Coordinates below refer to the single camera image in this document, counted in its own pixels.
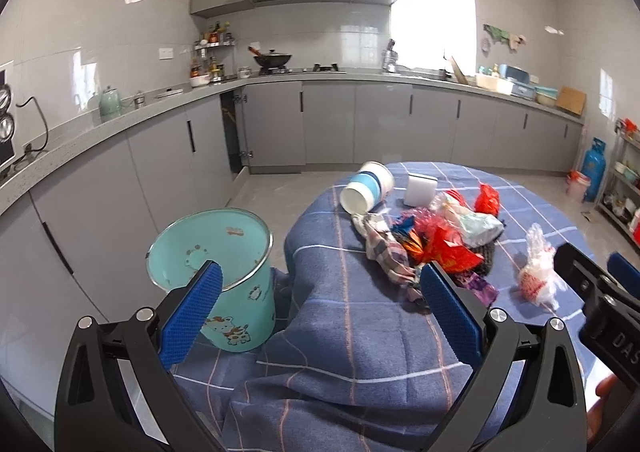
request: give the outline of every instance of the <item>checkered fabric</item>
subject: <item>checkered fabric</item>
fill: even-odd
[[[456,188],[469,204],[481,181],[500,192],[506,230],[487,276],[500,291],[495,306],[530,324],[562,318],[588,373],[594,356],[577,340],[584,322],[578,296],[559,292],[553,313],[523,301],[516,287],[529,226],[539,223],[553,245],[569,241],[590,255],[577,228],[540,197],[494,175],[444,163],[388,167],[396,189],[378,210],[390,209],[389,224],[404,209],[408,171],[437,177],[439,190]],[[347,182],[319,196],[289,232],[290,274],[273,272],[278,331],[257,350],[240,354],[221,351],[200,335],[174,372],[231,452],[418,450],[471,373],[436,319],[367,259],[364,241],[338,203]],[[512,367],[483,437],[498,429],[521,370],[521,364]]]

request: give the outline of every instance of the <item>cutting board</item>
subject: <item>cutting board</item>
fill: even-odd
[[[570,86],[564,86],[560,90],[560,95],[558,96],[556,105],[579,115],[582,114],[582,109],[584,108],[584,102],[586,100],[587,95],[581,90],[571,88]]]

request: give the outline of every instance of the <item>silver bolt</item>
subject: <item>silver bolt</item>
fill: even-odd
[[[88,327],[91,327],[92,323],[94,323],[94,321],[91,319],[91,317],[82,317],[78,321],[78,327],[80,327],[81,329],[87,329]]]
[[[551,327],[553,327],[553,329],[555,329],[556,331],[562,331],[564,329],[564,322],[562,322],[559,318],[552,318],[549,324],[551,324]]]
[[[151,320],[153,316],[154,316],[154,311],[148,307],[143,307],[142,309],[138,310],[138,312],[136,313],[136,318],[141,322],[146,322],[148,320]]]
[[[496,322],[504,322],[505,320],[507,320],[507,313],[505,313],[501,309],[492,309],[489,314],[491,315],[491,318]]]

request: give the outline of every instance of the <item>white plastic bag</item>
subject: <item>white plastic bag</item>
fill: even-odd
[[[437,194],[429,209],[453,224],[466,247],[479,247],[494,241],[504,231],[503,224],[489,213],[475,213],[445,192]]]
[[[527,231],[527,265],[518,273],[520,292],[525,300],[536,306],[548,304],[559,308],[556,291],[567,286],[554,270],[556,249],[549,244],[540,225],[533,224]]]

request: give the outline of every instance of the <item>wall outlet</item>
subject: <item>wall outlet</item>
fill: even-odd
[[[172,47],[161,47],[158,50],[158,55],[161,60],[171,60],[174,57],[174,48]]]

